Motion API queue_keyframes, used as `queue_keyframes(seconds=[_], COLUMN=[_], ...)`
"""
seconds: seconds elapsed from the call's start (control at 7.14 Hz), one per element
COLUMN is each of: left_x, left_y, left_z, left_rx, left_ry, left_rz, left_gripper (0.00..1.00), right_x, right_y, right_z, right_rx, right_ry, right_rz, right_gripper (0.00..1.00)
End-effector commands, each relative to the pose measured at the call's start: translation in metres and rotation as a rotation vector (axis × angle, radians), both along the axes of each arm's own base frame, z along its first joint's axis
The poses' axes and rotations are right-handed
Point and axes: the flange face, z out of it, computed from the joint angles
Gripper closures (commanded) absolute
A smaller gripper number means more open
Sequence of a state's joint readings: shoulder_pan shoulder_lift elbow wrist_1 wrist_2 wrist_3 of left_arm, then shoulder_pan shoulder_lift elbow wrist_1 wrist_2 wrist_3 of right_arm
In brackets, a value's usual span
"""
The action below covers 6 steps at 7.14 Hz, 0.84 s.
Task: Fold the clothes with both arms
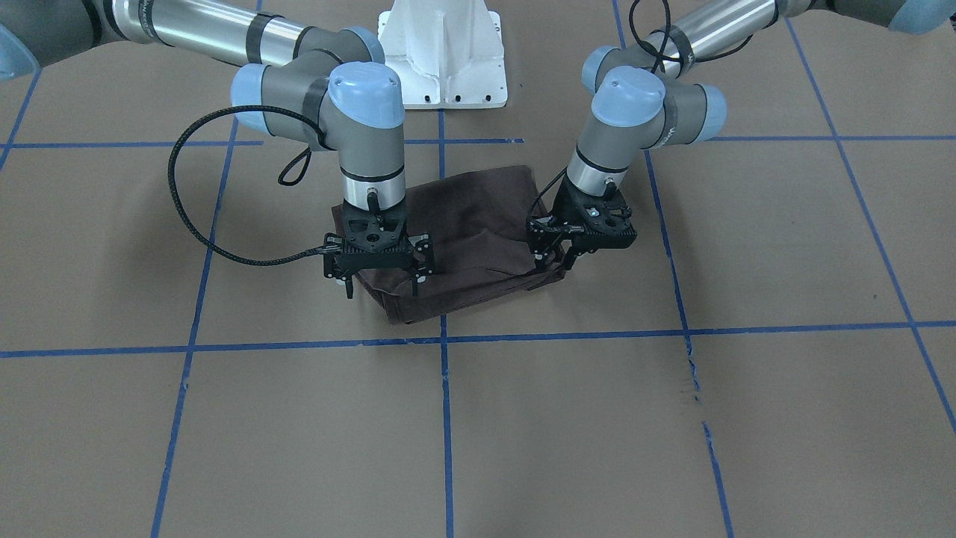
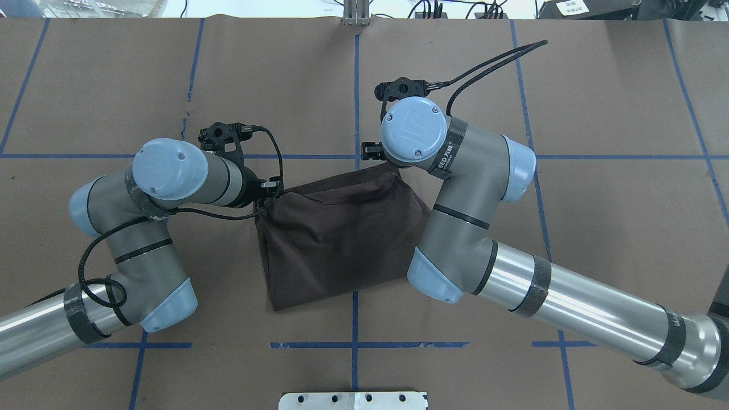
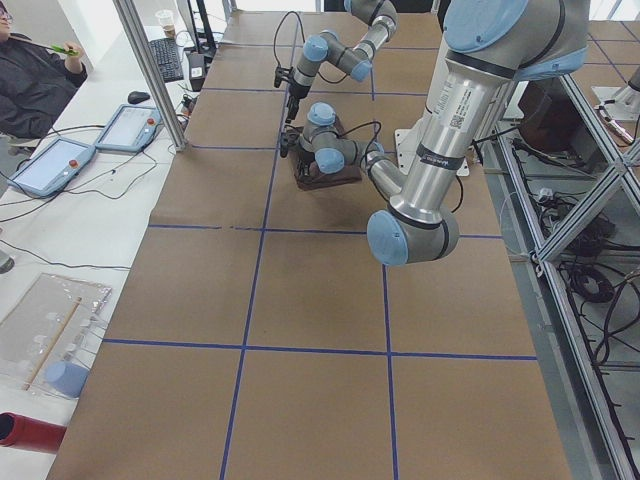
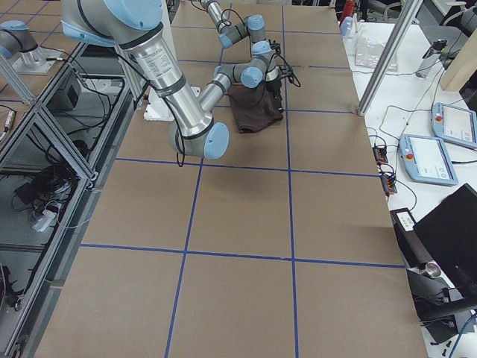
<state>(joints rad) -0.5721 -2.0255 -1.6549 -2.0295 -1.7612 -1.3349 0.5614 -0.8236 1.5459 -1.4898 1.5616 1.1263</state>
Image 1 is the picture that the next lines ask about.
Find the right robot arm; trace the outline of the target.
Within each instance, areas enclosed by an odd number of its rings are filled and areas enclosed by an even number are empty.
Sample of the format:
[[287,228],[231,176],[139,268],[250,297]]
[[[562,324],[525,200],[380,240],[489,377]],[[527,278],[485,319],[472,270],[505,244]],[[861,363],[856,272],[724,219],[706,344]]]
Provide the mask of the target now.
[[[188,126],[167,166],[181,221],[212,252],[260,267],[321,256],[324,276],[342,282],[348,295],[362,271],[402,271],[413,294],[433,272],[429,235],[410,236],[406,227],[402,82],[366,28],[326,31],[222,1],[4,1],[1,31],[4,81],[111,42],[156,43],[237,67],[230,106]],[[231,115],[249,129],[303,143],[293,164],[307,167],[317,151],[338,154],[339,234],[286,258],[259,260],[199,232],[181,203],[177,160],[189,137]]]

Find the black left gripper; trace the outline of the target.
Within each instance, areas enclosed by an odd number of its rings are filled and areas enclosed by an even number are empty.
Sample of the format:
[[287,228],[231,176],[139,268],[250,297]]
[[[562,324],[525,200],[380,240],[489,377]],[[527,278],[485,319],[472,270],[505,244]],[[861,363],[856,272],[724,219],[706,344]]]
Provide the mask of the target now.
[[544,271],[561,263],[563,271],[571,271],[583,255],[576,241],[562,247],[566,239],[585,235],[602,235],[604,222],[602,197],[584,193],[570,179],[560,181],[554,198],[552,217],[528,217],[526,231],[535,269]]

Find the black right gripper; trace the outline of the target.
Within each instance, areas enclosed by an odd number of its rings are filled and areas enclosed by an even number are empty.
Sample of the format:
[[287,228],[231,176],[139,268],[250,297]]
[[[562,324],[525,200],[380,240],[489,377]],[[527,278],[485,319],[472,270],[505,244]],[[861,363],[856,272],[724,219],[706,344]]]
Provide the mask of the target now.
[[409,259],[411,246],[411,296],[419,296],[419,287],[435,272],[430,234],[407,235],[406,201],[387,210],[366,211],[344,202],[344,237],[326,234],[322,245],[323,273],[345,287],[349,300],[354,297],[355,259]]

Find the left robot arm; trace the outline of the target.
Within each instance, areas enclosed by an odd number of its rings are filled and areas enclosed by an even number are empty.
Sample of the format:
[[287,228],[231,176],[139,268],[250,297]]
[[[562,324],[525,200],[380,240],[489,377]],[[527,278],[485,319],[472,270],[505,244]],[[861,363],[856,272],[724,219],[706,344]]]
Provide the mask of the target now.
[[763,28],[809,10],[826,10],[906,34],[924,34],[954,13],[952,1],[710,1],[625,49],[594,50],[583,65],[590,113],[544,217],[528,214],[536,267],[571,269],[601,249],[636,239],[621,184],[641,151],[713,139],[727,119],[726,98],[680,77],[697,64],[739,51]]

